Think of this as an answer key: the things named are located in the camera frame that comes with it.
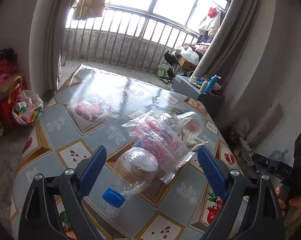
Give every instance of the hand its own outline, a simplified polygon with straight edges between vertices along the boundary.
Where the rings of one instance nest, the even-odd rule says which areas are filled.
[[[275,190],[276,196],[278,197],[278,202],[280,204],[280,208],[282,209],[282,216],[285,216],[284,208],[286,207],[286,204],[283,200],[279,198],[280,195],[280,188],[278,187]],[[292,214],[292,216],[289,218],[289,225],[294,223],[301,215],[301,196],[296,196],[289,200],[289,205],[292,207],[295,207],[295,210]]]

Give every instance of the white fleece jacket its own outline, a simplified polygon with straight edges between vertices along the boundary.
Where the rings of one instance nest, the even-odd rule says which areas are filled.
[[[216,16],[211,18],[208,15],[204,17],[200,22],[200,26],[198,27],[198,31],[200,34],[204,35],[205,31],[209,31],[208,35],[214,37],[221,22],[221,11],[216,8]]]

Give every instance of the bag handle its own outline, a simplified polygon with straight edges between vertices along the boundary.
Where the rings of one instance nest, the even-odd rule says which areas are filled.
[[[14,90],[13,90],[13,87],[14,87],[14,85],[15,85],[16,82],[19,82],[19,83],[18,83],[18,85],[17,85],[17,86],[14,88]],[[12,102],[12,99],[11,99],[11,93],[12,93],[13,91],[15,91],[18,87],[19,87],[18,92],[21,93],[21,85],[22,85],[22,84],[23,84],[23,79],[22,79],[22,77],[21,77],[21,76],[15,77],[14,83],[11,85],[11,88],[10,88],[10,92],[9,92],[9,96],[8,96],[8,104],[10,104],[10,103]]]

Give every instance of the railing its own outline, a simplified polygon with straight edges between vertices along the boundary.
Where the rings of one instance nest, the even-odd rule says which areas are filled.
[[[155,73],[166,50],[196,42],[198,37],[190,29],[143,12],[105,7],[102,18],[69,22],[61,55],[63,64],[66,59],[100,60]]]

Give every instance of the patterned tablecloth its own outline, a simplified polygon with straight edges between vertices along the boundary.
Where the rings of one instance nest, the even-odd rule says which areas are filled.
[[[87,102],[101,102],[104,106],[98,119],[81,115],[78,108],[75,110]],[[12,192],[14,238],[18,238],[21,211],[34,176],[37,173],[57,176],[66,168],[76,168],[98,145],[104,145],[108,156],[106,165],[91,194],[83,199],[86,212],[104,239],[199,239],[214,216],[213,206],[219,198],[207,183],[196,155],[168,185],[155,180],[120,208],[110,206],[102,198],[114,163],[133,145],[121,125],[149,110],[175,115],[197,111],[205,124],[199,138],[209,142],[206,149],[229,168],[239,169],[200,102],[142,81],[81,65],[47,105],[23,150]],[[58,212],[62,213],[61,198],[56,197],[56,203]],[[239,229],[246,204],[243,199],[231,235]],[[71,230],[67,235],[74,237]]]

